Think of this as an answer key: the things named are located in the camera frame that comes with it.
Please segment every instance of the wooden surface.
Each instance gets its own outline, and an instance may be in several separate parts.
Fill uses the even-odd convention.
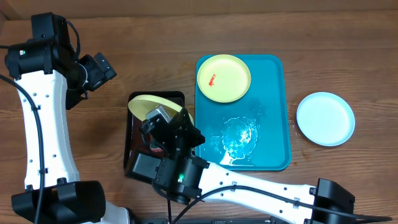
[[[0,0],[12,19],[53,12],[69,19],[398,9],[397,0]]]
[[[123,176],[126,104],[134,91],[180,90],[194,111],[195,64],[207,54],[273,54],[284,64],[292,163],[283,172],[247,175],[289,184],[331,179],[356,196],[356,213],[398,218],[398,12],[310,12],[201,17],[72,20],[82,54],[104,53],[118,76],[67,112],[70,143],[82,180],[99,180],[106,198],[140,217],[165,217],[166,201],[149,185]],[[6,21],[0,44],[31,37],[29,21]],[[5,51],[0,51],[4,58]],[[8,74],[3,63],[0,73]],[[356,116],[342,146],[316,146],[295,124],[310,93],[344,98]],[[17,91],[0,82],[0,220],[14,214],[24,191],[26,145]],[[183,208],[173,203],[173,214]],[[187,218],[264,217],[246,208],[199,203]]]

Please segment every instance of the tray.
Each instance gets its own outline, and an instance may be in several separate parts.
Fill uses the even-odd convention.
[[[200,65],[212,55],[202,57]],[[238,101],[217,103],[196,84],[195,126],[206,137],[196,154],[230,170],[283,170],[291,160],[283,67],[272,55],[235,55],[251,72]]]

